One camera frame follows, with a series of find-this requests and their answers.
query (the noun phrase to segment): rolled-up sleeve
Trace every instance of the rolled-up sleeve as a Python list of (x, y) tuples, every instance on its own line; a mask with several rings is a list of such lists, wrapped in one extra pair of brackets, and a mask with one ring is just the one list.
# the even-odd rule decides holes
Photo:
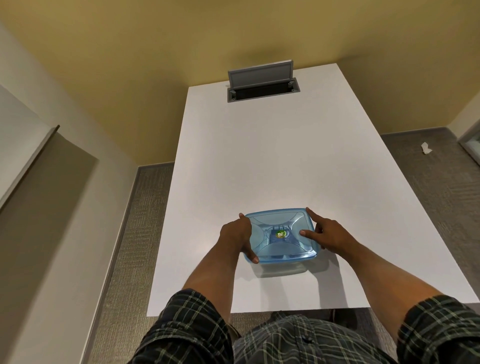
[(203, 295), (182, 290), (170, 298), (130, 363), (231, 363), (225, 321)]
[(398, 333), (400, 363), (479, 363), (480, 316), (449, 296), (409, 310)]

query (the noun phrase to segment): shirt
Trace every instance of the shirt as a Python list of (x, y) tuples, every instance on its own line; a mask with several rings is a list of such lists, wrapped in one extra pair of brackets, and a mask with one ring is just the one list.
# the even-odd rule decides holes
[[(480, 363), (480, 316), (437, 296), (412, 307), (398, 333), (400, 363)], [(199, 292), (170, 299), (144, 336), (139, 363), (395, 363), (356, 332), (301, 315), (260, 325), (232, 345), (228, 327)]]

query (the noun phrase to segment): tabletop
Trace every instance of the tabletop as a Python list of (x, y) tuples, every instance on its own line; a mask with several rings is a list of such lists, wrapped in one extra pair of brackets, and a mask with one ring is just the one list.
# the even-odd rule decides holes
[[(228, 82), (189, 88), (147, 315), (160, 313), (239, 212), (305, 206), (443, 293), (477, 303), (338, 66), (294, 77), (298, 93), (233, 103)], [(276, 267), (239, 257), (233, 313), (368, 306), (351, 267), (327, 251)]]

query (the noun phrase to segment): gray carpet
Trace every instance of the gray carpet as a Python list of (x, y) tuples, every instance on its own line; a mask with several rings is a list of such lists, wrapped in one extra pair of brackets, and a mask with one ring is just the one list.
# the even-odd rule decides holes
[[(440, 232), (477, 295), (480, 295), (480, 168), (447, 129), (392, 134), (385, 144)], [(433, 150), (421, 153), (427, 142)], [(88, 358), (91, 364), (125, 363), (154, 323), (146, 317), (173, 165), (142, 168), (127, 217), (112, 280)], [(358, 332), (390, 355), (395, 345), (370, 309), (356, 309)], [(326, 318), (325, 310), (303, 312)], [(232, 315), (245, 333), (270, 313)]]

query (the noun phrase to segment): piece of trash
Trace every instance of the piece of trash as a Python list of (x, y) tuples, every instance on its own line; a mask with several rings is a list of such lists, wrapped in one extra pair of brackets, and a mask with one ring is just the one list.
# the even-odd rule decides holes
[(428, 144), (426, 142), (422, 143), (421, 149), (423, 150), (424, 154), (429, 154), (432, 151), (430, 148), (428, 148)]

